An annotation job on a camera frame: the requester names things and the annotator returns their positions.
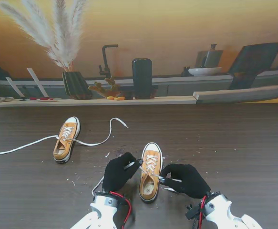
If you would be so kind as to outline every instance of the sneaker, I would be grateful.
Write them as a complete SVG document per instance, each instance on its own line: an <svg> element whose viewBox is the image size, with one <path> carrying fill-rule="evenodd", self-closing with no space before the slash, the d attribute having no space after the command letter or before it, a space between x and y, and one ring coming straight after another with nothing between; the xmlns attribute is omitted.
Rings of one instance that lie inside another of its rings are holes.
<svg viewBox="0 0 278 229"><path fill-rule="evenodd" d="M143 150L142 160L142 168L147 173L141 173L139 193L143 202L150 203L159 191L159 177L152 175L159 175L162 170L163 159L159 146L153 142L148 143Z"/></svg>
<svg viewBox="0 0 278 229"><path fill-rule="evenodd" d="M53 157L54 160L63 164L66 163L72 153L72 148L74 145L73 139L76 139L80 133L80 121L77 117L68 118L61 127L59 131L59 139L57 140L56 146L54 148Z"/></svg>

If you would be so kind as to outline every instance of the pampas grass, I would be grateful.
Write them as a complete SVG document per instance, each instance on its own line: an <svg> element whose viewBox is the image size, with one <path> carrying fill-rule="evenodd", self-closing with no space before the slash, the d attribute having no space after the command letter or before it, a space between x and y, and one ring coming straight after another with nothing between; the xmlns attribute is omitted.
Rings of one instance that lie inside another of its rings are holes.
<svg viewBox="0 0 278 229"><path fill-rule="evenodd" d="M52 61L65 71L73 71L82 34L82 14L87 0L74 0L67 11L65 0L55 0L53 25L45 18L35 0L22 0L30 17L24 16L6 1L0 1L0 8L25 31L32 40L45 47Z"/></svg>

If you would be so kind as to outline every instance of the white bowl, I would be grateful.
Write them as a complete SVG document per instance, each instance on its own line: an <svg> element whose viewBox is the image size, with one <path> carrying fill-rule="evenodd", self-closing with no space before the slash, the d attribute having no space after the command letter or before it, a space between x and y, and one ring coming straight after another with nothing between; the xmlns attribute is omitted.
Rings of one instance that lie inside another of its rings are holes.
<svg viewBox="0 0 278 229"><path fill-rule="evenodd" d="M193 76L201 76L201 75L214 75L221 71L221 67L219 68L189 68L188 72Z"/></svg>

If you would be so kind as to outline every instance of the orange wall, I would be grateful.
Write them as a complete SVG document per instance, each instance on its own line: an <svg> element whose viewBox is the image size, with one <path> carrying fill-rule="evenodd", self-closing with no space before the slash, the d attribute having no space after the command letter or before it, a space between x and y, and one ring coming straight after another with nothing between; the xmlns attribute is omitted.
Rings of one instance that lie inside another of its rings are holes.
<svg viewBox="0 0 278 229"><path fill-rule="evenodd" d="M24 10L20 0L9 2ZM37 2L50 17L52 1ZM102 46L117 43L107 52L113 75L131 76L137 57L153 61L154 75L178 74L195 64L198 51L217 43L225 50L220 66L226 70L242 46L264 42L278 42L278 0L94 0L74 65L84 77L98 76ZM30 78L27 67L41 79L61 78L62 72L1 11L0 65L15 78Z"/></svg>

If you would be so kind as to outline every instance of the white shoelace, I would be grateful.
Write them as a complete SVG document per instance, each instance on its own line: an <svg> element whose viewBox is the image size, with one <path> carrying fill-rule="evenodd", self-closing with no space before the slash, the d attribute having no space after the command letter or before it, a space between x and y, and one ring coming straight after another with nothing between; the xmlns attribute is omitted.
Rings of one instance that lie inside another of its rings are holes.
<svg viewBox="0 0 278 229"><path fill-rule="evenodd" d="M89 144L89 143L84 143L84 142L81 142L81 141L79 141L79 140L72 139L72 138L65 138L63 141L73 140L73 141L76 141L76 142L78 142L78 143L80 143L80 144L82 144L82 145L85 145L85 146L97 146L97 145L103 144L104 142L106 142L106 141L109 139L109 137L110 137L110 135L111 135L111 131L112 131L111 122L112 122L112 120L117 120L117 121L119 121L120 123L122 123L124 126L126 126L126 127L128 128L128 126L127 126L121 119L119 119L119 118L112 118L112 119L110 119L110 131L109 131L109 135L108 135L108 137L107 137L104 141L102 141L102 142L94 143L94 144ZM63 130L62 136L64 136L64 137L69 137L69 136L70 136L70 133L72 132L72 129L71 129L71 128L72 128L72 127L65 127L64 130ZM36 143L42 142L42 141L44 141L44 140L46 140L46 139L54 138L54 137L55 137L56 139L59 139L58 135L52 135L52 136L45 137L45 138L42 138L42 139L40 139L40 140L37 140L37 141L35 141L35 142L29 143L29 144L27 144L27 145L20 146L20 147L18 147L18 148L16 148L16 149L12 149L12 150L10 150L10 151L0 152L0 155L2 155L2 154L8 154L8 153L11 153L11 152L15 152L15 151L17 151L17 150L23 149L23 148L25 148L25 147L31 146L31 145L33 145L33 144L36 144Z"/></svg>
<svg viewBox="0 0 278 229"><path fill-rule="evenodd" d="M74 129L74 127L64 127L62 137L68 138L73 129Z"/></svg>
<svg viewBox="0 0 278 229"><path fill-rule="evenodd" d="M154 155L146 155L146 169L154 172L155 166L157 166L158 157Z"/></svg>

